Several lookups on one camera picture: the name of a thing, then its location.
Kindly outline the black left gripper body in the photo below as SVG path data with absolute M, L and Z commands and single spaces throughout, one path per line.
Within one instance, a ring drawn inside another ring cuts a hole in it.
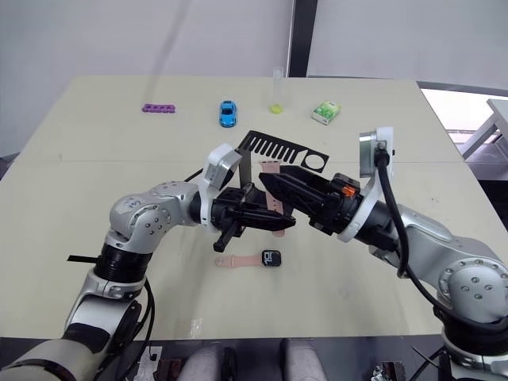
M 211 222 L 220 233 L 214 242 L 215 252 L 224 252 L 233 237 L 240 237 L 247 228 L 241 225 L 241 210 L 246 206 L 266 208 L 262 202 L 265 193 L 257 189 L 252 183 L 245 187 L 225 188 L 213 201 L 211 208 Z

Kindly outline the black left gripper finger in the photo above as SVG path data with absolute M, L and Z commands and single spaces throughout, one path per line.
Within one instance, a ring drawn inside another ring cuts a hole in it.
M 241 210 L 241 219 L 261 219 L 261 218 L 277 218 L 277 217 L 291 217 L 284 214 L 279 214 L 276 211 L 273 210 L 267 210 L 263 207 L 258 206 L 246 206 L 243 207 Z
M 241 219 L 241 225 L 254 229 L 267 231 L 281 231 L 294 225 L 292 217 L 261 218 L 261 219 Z

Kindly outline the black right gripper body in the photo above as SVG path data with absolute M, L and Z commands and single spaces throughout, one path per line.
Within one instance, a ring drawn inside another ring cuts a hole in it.
M 336 173 L 331 180 L 315 175 L 310 185 L 321 194 L 321 201 L 313 208 L 309 225 L 327 235 L 342 233 L 362 202 L 360 182 Z

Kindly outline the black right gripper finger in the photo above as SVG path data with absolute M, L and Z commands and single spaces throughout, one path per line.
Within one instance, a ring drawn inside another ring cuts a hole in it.
M 282 166 L 279 170 L 283 177 L 281 192 L 289 194 L 318 194 L 333 193 L 333 187 L 328 179 L 321 177 L 299 166 Z
M 317 215 L 325 201 L 325 195 L 318 194 L 289 194 L 285 195 L 281 192 L 283 185 L 283 177 L 279 173 L 262 172 L 259 178 L 266 190 L 283 204 L 293 209 L 299 210 L 307 216 Z

